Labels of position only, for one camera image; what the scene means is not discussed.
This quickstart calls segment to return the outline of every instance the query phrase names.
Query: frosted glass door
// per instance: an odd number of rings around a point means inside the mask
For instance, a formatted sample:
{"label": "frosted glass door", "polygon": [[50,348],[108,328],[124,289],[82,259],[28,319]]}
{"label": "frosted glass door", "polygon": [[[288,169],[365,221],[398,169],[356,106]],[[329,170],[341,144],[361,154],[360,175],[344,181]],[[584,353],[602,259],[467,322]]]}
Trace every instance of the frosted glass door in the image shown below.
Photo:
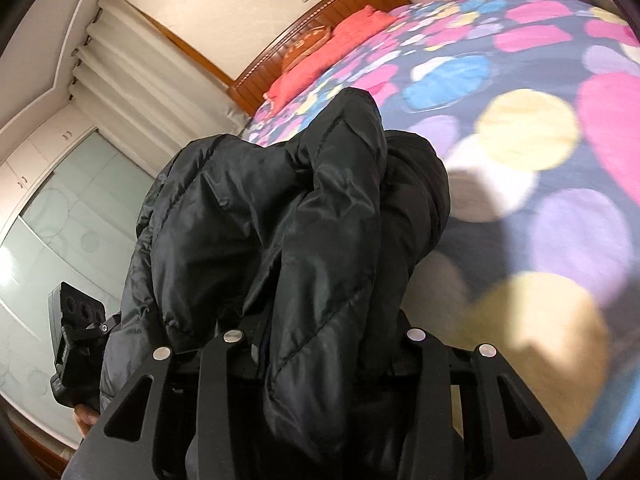
{"label": "frosted glass door", "polygon": [[103,302],[108,316],[120,309],[151,183],[95,132],[58,165],[0,246],[0,392],[67,443],[79,434],[49,387],[47,298],[64,281]]}

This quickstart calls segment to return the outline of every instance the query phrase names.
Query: decorative pillow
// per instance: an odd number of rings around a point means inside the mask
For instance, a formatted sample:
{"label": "decorative pillow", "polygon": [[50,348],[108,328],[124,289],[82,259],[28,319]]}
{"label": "decorative pillow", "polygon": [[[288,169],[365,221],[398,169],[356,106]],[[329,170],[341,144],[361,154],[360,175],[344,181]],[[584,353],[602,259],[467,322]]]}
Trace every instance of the decorative pillow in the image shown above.
{"label": "decorative pillow", "polygon": [[345,31],[359,28],[364,23],[367,23],[376,9],[373,6],[366,6],[364,9],[360,9],[358,12],[354,12],[351,16],[345,18],[338,23],[334,28],[334,36],[340,36]]}
{"label": "decorative pillow", "polygon": [[312,28],[301,40],[297,40],[287,50],[282,60],[282,73],[286,73],[295,67],[305,57],[310,56],[327,41],[331,39],[331,27]]}
{"label": "decorative pillow", "polygon": [[268,99],[271,104],[271,111],[267,115],[267,119],[280,113],[286,105],[306,88],[309,88],[327,69],[369,38],[385,30],[396,20],[397,18],[394,16],[377,10],[366,20],[363,20],[359,26],[347,28],[339,36],[334,34],[325,46],[305,57],[295,68],[282,74],[271,85],[265,94],[265,99]]}

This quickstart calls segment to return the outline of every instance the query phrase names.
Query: wooden headboard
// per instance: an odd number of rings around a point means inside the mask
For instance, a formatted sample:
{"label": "wooden headboard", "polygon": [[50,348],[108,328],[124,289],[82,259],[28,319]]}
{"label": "wooden headboard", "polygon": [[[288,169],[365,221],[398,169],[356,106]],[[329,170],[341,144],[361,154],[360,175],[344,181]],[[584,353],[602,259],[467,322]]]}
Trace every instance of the wooden headboard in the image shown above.
{"label": "wooden headboard", "polygon": [[253,115],[264,102],[263,94],[280,77],[285,52],[308,30],[319,25],[335,27],[344,18],[369,4],[389,12],[410,3],[410,0],[323,0],[273,40],[232,82],[227,93],[243,110]]}

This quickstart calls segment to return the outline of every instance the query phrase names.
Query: human hand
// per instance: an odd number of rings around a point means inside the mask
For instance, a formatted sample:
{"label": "human hand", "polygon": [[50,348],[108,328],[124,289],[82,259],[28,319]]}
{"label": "human hand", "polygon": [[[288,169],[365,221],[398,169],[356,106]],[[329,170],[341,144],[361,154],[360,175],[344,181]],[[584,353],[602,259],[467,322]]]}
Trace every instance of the human hand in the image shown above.
{"label": "human hand", "polygon": [[74,408],[74,422],[82,435],[82,438],[86,437],[91,427],[98,422],[100,413],[92,410],[84,404],[78,404]]}

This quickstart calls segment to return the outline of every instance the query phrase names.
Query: jacket sleeve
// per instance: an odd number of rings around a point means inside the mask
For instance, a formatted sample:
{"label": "jacket sleeve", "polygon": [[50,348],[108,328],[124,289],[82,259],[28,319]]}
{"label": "jacket sleeve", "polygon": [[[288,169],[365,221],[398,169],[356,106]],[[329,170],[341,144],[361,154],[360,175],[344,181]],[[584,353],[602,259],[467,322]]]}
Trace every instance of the jacket sleeve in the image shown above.
{"label": "jacket sleeve", "polygon": [[264,413],[320,462],[344,442],[380,248],[386,141],[368,92],[341,91],[291,144],[312,190],[282,244]]}
{"label": "jacket sleeve", "polygon": [[378,272],[358,355],[358,371],[368,379],[388,371],[399,351],[397,320],[406,286],[440,240],[450,211],[447,171],[429,141],[392,130],[386,142]]}
{"label": "jacket sleeve", "polygon": [[109,336],[102,361],[100,377],[100,410],[103,411],[124,386],[143,359],[164,344],[158,306],[151,283],[151,215],[178,152],[151,185],[140,209],[136,225],[138,241],[134,249],[120,310],[122,320]]}

